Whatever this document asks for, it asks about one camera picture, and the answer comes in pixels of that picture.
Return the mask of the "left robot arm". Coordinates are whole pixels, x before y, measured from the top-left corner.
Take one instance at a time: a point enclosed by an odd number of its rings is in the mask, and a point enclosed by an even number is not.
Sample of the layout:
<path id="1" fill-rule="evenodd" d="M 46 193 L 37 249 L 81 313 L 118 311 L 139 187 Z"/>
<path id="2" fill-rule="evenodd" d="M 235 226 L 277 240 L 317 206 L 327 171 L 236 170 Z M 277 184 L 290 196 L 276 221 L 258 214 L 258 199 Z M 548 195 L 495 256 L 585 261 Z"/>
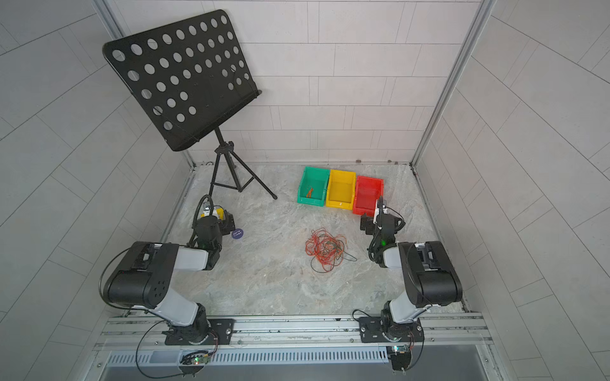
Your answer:
<path id="1" fill-rule="evenodd" d="M 118 254 L 121 259 L 107 279 L 98 281 L 104 303 L 117 309 L 147 311 L 168 325 L 166 344 L 219 343 L 205 307 L 171 287 L 176 271 L 211 271 L 219 261 L 223 236 L 235 228 L 232 214 L 204 195 L 192 220 L 186 245 L 136 241 Z"/>

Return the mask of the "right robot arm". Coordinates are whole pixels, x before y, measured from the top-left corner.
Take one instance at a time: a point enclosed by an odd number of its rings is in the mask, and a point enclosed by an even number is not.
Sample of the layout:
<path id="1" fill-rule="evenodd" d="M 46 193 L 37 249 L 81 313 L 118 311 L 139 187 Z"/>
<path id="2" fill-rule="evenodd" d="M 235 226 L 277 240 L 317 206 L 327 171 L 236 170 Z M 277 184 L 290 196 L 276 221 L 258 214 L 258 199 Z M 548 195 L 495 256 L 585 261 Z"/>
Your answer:
<path id="1" fill-rule="evenodd" d="M 415 340 L 419 316 L 433 306 L 462 300 L 463 287 L 445 247 L 439 241 L 397 241 L 406 222 L 392 214 L 361 216 L 360 230 L 372 237 L 369 259 L 381 268 L 400 269 L 404 291 L 384 305 L 381 335 L 386 341 Z"/>

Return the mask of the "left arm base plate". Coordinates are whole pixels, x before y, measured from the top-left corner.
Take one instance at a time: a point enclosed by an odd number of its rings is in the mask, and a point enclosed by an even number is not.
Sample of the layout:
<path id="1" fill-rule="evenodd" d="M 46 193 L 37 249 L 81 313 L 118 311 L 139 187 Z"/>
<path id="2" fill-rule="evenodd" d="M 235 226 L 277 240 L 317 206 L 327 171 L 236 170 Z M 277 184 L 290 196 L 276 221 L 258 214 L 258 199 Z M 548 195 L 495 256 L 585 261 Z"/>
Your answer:
<path id="1" fill-rule="evenodd" d="M 212 318 L 185 327 L 171 325 L 162 333 L 165 345 L 225 345 L 230 344 L 234 324 L 232 318 Z"/>

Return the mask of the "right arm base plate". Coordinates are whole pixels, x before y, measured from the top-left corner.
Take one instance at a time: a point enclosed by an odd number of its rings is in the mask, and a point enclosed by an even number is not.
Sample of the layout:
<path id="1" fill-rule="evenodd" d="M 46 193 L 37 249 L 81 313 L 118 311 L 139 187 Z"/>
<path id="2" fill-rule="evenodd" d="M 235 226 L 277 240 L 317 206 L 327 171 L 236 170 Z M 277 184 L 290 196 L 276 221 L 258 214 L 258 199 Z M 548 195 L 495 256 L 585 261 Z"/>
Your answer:
<path id="1" fill-rule="evenodd" d="M 363 343 L 419 343 L 425 341 L 418 322 L 398 324 L 380 317 L 357 317 Z"/>

